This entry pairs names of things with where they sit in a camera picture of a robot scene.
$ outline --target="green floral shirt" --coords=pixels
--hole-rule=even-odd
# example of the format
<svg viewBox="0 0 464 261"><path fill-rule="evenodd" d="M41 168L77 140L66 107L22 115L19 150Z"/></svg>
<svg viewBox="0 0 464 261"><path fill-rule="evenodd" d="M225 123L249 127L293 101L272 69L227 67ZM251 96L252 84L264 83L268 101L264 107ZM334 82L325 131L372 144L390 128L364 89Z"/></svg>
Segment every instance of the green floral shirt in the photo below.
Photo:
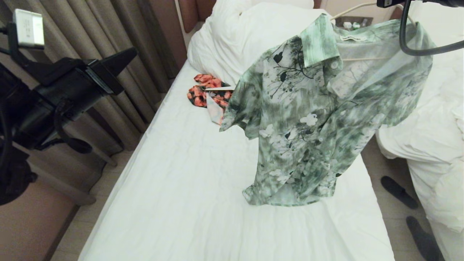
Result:
<svg viewBox="0 0 464 261"><path fill-rule="evenodd" d="M249 204L299 206L332 196L336 178L382 124L415 108L432 57L404 54L400 23L345 31L321 15L299 36L264 53L240 78L221 131L233 125L259 138ZM408 24L409 46L433 47Z"/></svg>

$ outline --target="curtain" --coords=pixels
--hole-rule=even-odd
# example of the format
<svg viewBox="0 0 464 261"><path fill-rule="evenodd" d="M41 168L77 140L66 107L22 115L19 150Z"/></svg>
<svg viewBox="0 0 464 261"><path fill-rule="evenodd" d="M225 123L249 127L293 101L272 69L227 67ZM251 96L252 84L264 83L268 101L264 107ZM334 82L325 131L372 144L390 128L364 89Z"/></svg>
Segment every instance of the curtain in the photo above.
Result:
<svg viewBox="0 0 464 261"><path fill-rule="evenodd" d="M25 52L31 60L102 59L133 46L139 52L118 76L125 91L102 98L65 127L70 135L92 145L91 154L79 154L64 144L46 151L27 151L39 178L78 204L92 203L88 191L103 166L115 164L112 154L136 148L155 115L160 94L168 91L168 80L179 71L153 12L161 7L143 0L0 0L2 26L12 21L16 8L40 13L44 19L45 50ZM7 47L6 37L0 38L0 46ZM30 88L37 85L7 55L0 54L0 62Z"/></svg>

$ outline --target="slipper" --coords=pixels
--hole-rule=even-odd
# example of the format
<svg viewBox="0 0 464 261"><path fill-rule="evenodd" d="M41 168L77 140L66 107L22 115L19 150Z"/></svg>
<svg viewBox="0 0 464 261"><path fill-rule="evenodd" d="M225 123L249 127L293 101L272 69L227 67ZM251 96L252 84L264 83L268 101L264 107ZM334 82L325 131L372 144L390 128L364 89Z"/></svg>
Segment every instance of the slipper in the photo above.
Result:
<svg viewBox="0 0 464 261"><path fill-rule="evenodd" d="M394 181L392 178L388 176L383 176L380 179L380 183L382 183L382 186L388 192L390 192L390 194L399 199L410 209L416 209L419 207L417 202L406 193L406 190L403 187L401 187L398 183L396 183L396 181Z"/></svg>
<svg viewBox="0 0 464 261"><path fill-rule="evenodd" d="M406 224L412 234L420 255L427 261L440 260L441 252L435 237L425 232L420 226L419 221L417 221L417 219L413 216L406 218Z"/></svg>

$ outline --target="mattress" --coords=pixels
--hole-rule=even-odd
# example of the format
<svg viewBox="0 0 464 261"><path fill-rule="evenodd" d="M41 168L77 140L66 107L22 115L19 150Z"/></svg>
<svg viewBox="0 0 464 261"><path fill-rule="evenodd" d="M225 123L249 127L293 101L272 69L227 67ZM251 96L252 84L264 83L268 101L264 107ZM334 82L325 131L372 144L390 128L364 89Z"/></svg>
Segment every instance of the mattress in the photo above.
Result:
<svg viewBox="0 0 464 261"><path fill-rule="evenodd" d="M301 207L251 206L258 141L219 133L186 93L187 62L122 172L80 261L393 261L361 156L335 195Z"/></svg>

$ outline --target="floor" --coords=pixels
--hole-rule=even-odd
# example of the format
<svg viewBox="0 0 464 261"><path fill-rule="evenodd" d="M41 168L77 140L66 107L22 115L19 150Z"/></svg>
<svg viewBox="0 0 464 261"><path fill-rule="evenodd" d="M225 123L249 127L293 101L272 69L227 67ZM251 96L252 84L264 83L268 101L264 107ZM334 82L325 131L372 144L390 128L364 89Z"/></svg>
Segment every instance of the floor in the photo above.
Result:
<svg viewBox="0 0 464 261"><path fill-rule="evenodd" d="M406 217L412 215L419 220L425 231L431 233L422 206L414 210L409 209L386 192L380 183L383 176L390 176L419 202L412 186L406 161L403 159L388 160L383 157L375 139L367 144L361 154L371 177L372 187L383 215L395 260L425 261L419 254L406 225ZM112 157L118 162L117 167L105 167L102 178L90 191L96 197L97 202L90 206L82 206L79 209L58 245L52 261L77 261L100 211L131 155L132 152L125 151Z"/></svg>

